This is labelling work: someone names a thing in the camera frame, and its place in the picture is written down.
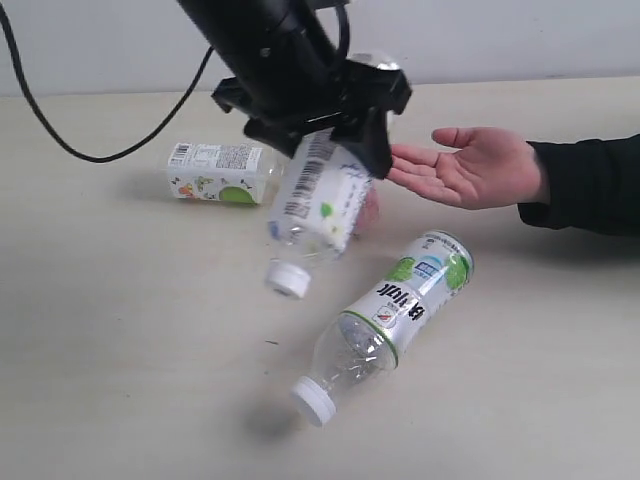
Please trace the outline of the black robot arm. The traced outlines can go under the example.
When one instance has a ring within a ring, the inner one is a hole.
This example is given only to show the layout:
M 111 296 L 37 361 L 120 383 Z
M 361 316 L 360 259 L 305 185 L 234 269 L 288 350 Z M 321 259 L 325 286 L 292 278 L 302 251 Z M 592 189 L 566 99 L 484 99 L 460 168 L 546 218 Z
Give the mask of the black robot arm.
M 244 113 L 246 137 L 293 157 L 304 137 L 327 130 L 367 171 L 392 167 L 389 114 L 412 95 L 398 67 L 351 59 L 343 1 L 181 0 L 188 18 L 232 72 L 212 94 Z

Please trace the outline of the person's open bare hand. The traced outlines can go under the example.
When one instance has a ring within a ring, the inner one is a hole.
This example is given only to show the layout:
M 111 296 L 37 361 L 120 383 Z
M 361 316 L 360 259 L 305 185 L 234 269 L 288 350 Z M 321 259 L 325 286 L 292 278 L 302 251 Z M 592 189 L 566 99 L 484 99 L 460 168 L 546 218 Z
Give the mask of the person's open bare hand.
M 495 127 L 445 127 L 440 149 L 396 144 L 387 179 L 418 196 L 465 210 L 550 202 L 548 175 L 518 134 Z

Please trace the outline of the black sleeved forearm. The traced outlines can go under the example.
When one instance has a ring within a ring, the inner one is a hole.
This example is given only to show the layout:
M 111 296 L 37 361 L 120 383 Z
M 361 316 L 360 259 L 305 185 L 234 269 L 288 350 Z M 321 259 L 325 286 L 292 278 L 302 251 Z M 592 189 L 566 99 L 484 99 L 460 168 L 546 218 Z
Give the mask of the black sleeved forearm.
M 576 143 L 531 142 L 546 171 L 549 201 L 520 203 L 527 225 L 639 235 L 639 136 Z

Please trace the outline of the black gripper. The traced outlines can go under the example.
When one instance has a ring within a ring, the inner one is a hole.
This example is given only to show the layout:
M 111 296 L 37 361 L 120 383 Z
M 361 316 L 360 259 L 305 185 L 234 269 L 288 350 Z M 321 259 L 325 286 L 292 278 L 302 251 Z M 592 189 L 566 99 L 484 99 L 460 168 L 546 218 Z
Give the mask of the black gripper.
M 314 86 L 293 78 L 291 68 L 260 99 L 237 78 L 222 80 L 212 94 L 226 113 L 247 117 L 244 135 L 293 158 L 302 139 L 330 129 L 331 140 L 353 154 L 376 179 L 392 167 L 388 116 L 400 115 L 412 86 L 397 62 L 384 54 L 347 58 L 326 82 Z

